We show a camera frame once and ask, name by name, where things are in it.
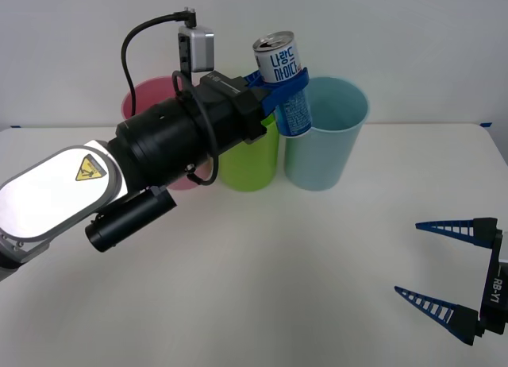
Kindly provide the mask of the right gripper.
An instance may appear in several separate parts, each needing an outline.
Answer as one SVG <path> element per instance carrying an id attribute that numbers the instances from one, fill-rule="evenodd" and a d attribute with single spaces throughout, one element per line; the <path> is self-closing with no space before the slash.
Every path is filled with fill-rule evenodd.
<path id="1" fill-rule="evenodd" d="M 462 343 L 472 346 L 485 331 L 503 334 L 507 324 L 507 232 L 497 228 L 496 218 L 418 222 L 417 230 L 443 235 L 491 249 L 479 312 L 459 304 L 394 286 L 413 307 L 444 327 Z"/>

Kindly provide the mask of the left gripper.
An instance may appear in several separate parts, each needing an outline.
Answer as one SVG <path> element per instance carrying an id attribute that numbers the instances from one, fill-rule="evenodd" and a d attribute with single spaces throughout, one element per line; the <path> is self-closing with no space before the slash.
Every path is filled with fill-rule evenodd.
<path id="1" fill-rule="evenodd" d="M 267 132 L 264 118 L 303 91 L 309 79 L 307 68 L 281 83 L 265 83 L 259 70 L 234 79 L 212 71 L 200 79 L 198 96 L 210 114 L 219 145 L 252 143 Z"/>

